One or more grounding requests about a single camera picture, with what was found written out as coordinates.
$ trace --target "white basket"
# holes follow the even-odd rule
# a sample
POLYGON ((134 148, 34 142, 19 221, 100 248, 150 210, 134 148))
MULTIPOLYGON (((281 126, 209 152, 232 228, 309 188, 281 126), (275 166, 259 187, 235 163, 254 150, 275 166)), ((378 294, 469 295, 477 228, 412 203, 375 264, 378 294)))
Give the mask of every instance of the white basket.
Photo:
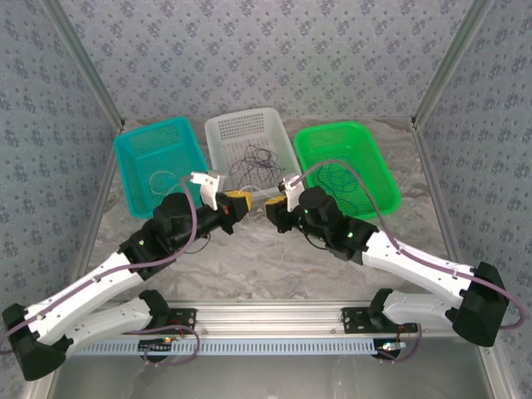
MULTIPOLYGON (((279 113, 274 108, 257 108, 211 118, 205 135, 213 169, 226 173, 224 190, 254 185, 269 196, 279 195, 278 183, 289 173, 301 175, 296 155, 279 113), (258 160, 259 166, 249 163, 258 160)), ((249 189, 254 200, 265 195, 249 189)))

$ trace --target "green basket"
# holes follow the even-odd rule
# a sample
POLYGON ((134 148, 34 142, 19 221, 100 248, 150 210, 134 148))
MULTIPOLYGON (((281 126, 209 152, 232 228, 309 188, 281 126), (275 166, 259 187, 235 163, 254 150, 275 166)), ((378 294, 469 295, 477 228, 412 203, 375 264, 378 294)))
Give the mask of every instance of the green basket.
MULTIPOLYGON (((383 214, 392 213, 401 204, 401 193, 364 125, 339 122, 309 127, 296 135, 295 147, 304 171, 322 160, 343 160, 352 166, 383 214)), ((318 168, 308 176, 307 183, 309 187, 319 185, 334 197, 343 214, 358 219, 377 217, 362 187, 341 165, 318 168)))

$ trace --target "black wire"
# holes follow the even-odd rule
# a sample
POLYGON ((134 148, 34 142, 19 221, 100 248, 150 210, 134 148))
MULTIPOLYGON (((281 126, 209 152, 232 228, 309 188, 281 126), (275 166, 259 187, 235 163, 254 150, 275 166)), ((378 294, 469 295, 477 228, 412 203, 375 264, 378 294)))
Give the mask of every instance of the black wire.
POLYGON ((327 248, 324 248, 324 247, 318 247, 315 243, 313 243, 310 238, 308 237, 308 235, 306 234, 303 234, 305 236, 305 239, 307 239, 308 243, 311 244, 314 248, 317 248, 317 249, 321 249, 322 251, 326 250, 327 248))
POLYGON ((204 244, 203 247, 201 247, 200 249, 198 249, 197 251, 194 251, 194 252, 185 252, 185 254, 188 254, 188 255, 192 255, 192 254, 197 254, 199 251, 203 251, 205 249, 205 247, 210 243, 210 233, 208 233, 209 237, 207 238, 207 242, 204 244))

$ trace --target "metal frame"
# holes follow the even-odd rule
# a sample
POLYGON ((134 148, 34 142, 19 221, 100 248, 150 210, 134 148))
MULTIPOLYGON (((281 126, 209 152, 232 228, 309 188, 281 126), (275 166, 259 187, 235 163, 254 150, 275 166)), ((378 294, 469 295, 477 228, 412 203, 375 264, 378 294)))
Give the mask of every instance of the metal frame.
POLYGON ((122 126, 120 113, 101 80, 100 75, 98 75, 89 55, 81 44, 80 39, 77 37, 76 30, 68 19, 65 10, 58 0, 41 0, 41 4, 56 28, 57 34, 65 43, 81 74, 85 77, 86 82, 92 89, 96 99, 100 102, 107 118, 115 129, 120 128, 122 126))
POLYGON ((447 48, 446 54, 432 77, 431 83, 421 98, 414 118, 419 126, 423 126, 426 118, 431 114, 432 109, 438 102, 443 89, 451 76, 455 72, 458 62, 469 47, 485 15, 491 8, 494 0, 473 0, 467 13, 462 20, 456 35, 447 48))

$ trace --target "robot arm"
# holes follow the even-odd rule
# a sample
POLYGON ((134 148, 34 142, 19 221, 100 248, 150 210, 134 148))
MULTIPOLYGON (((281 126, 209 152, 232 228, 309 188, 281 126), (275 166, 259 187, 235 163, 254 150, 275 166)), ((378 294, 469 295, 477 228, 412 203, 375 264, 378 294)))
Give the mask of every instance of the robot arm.
MULTIPOLYGON (((249 211, 250 195, 219 192, 222 179, 222 175, 215 173, 193 174, 192 181, 201 184, 202 200, 207 203, 195 210, 196 238, 218 227, 232 234, 233 225, 249 211)), ((191 229, 191 210, 185 195, 167 195, 154 209, 153 219, 90 273, 40 303, 27 308, 15 303, 6 308, 2 317, 7 329, 37 315, 35 321, 9 337, 24 377, 28 381, 43 377, 58 368, 66 357, 101 339, 168 325, 168 305, 156 291, 144 291, 128 303, 92 312, 118 293, 135 287, 171 264, 169 261, 156 267, 139 267, 170 257, 185 245, 191 229), (105 275, 117 267, 119 270, 105 275), (42 314, 52 303, 58 305, 42 314)))
POLYGON ((457 278, 457 273, 484 279, 504 289, 497 270, 484 262, 477 268, 439 259, 404 243, 401 249, 431 264, 448 268, 441 273, 401 254, 386 233, 360 219, 344 216, 333 197, 320 187, 305 190, 287 176, 280 189, 284 195, 266 202, 266 215, 279 233, 298 229, 325 243, 335 257, 379 268, 411 281, 432 294, 405 294, 382 289, 368 312, 375 326, 387 323, 420 323, 452 326, 464 339, 484 347, 493 346, 508 300, 490 288, 457 278))

